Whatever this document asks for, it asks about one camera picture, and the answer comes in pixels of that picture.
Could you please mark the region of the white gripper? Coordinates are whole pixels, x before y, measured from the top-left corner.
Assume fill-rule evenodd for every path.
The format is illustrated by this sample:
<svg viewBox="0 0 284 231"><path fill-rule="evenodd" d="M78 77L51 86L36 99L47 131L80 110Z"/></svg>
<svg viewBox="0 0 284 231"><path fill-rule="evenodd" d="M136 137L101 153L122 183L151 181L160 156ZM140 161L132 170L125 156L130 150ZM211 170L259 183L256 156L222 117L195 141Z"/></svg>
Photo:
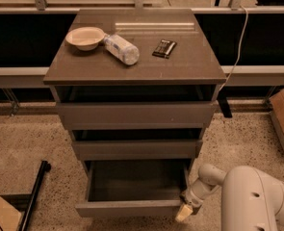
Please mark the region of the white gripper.
<svg viewBox="0 0 284 231"><path fill-rule="evenodd" d="M185 191L180 193L180 198L184 199L186 204L183 203L180 206L175 220L182 222L191 214L196 215L203 205L204 200L213 194L218 188L218 185L210 185L197 178Z"/></svg>

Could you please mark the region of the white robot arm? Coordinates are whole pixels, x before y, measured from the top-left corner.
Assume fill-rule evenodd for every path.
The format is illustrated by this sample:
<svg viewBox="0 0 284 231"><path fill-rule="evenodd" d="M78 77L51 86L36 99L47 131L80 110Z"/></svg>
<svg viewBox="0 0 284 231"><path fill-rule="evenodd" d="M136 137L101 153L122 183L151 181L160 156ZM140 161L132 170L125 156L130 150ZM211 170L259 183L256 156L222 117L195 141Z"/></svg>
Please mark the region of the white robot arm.
<svg viewBox="0 0 284 231"><path fill-rule="evenodd" d="M278 231L284 226L284 182L248 166L225 172L205 164L181 193L176 220L198 212L204 200L221 190L221 231Z"/></svg>

